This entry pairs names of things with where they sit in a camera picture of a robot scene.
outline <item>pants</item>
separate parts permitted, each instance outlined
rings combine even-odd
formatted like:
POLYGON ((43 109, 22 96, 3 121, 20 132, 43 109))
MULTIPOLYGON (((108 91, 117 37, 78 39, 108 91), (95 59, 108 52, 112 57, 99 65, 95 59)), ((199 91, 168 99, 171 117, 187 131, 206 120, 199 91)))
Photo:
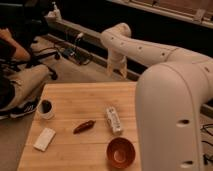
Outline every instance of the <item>pants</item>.
POLYGON ((8 76, 14 85, 15 96, 0 111, 21 107, 26 102, 39 98, 48 75, 49 69, 45 65, 38 65, 8 76))

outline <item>sneaker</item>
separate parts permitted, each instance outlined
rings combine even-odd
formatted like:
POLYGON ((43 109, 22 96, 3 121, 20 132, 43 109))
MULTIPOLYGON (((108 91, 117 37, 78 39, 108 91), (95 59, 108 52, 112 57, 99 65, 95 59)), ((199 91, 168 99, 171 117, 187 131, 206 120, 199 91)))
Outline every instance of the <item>sneaker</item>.
POLYGON ((35 112, 37 105, 38 105, 38 99, 36 99, 33 102, 27 102, 22 108, 19 108, 19 107, 14 108, 10 113, 10 117, 18 118, 18 117, 31 114, 35 112))
POLYGON ((9 118, 9 116, 10 116, 10 111, 2 111, 2 112, 0 112, 0 120, 9 118))

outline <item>wooden bowl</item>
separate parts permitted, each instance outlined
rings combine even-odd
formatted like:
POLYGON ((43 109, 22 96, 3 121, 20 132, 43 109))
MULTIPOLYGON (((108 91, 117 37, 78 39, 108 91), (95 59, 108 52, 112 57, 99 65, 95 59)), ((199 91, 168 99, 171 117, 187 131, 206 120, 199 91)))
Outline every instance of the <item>wooden bowl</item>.
POLYGON ((134 146, 126 138, 115 138, 107 146, 107 158, 111 166, 127 168, 135 160, 134 146))

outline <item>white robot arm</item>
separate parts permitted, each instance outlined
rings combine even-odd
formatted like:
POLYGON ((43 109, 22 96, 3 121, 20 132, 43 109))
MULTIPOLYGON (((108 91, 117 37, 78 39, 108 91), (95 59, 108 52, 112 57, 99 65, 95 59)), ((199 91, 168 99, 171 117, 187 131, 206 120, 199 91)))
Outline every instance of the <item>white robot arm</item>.
POLYGON ((131 38, 125 23, 106 29, 108 70, 126 76, 126 56, 149 67, 139 78, 136 120, 143 171, 203 171, 200 107, 213 98, 212 58, 131 38))

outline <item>wooden tabletop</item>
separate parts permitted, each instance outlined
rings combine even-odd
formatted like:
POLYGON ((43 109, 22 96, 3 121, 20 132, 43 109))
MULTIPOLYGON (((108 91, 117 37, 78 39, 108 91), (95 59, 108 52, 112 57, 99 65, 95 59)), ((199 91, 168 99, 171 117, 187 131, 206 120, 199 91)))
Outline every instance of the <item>wooden tabletop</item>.
POLYGON ((108 143, 115 138, 106 120, 106 108, 117 109, 124 132, 136 150, 136 158, 125 171, 140 171, 135 120, 135 82, 47 84, 41 99, 52 102, 55 117, 41 119, 35 114, 18 171, 114 171, 106 157, 108 143), (81 134, 73 129, 95 120, 94 127, 81 134), (45 128, 56 135, 45 152, 33 147, 45 128))

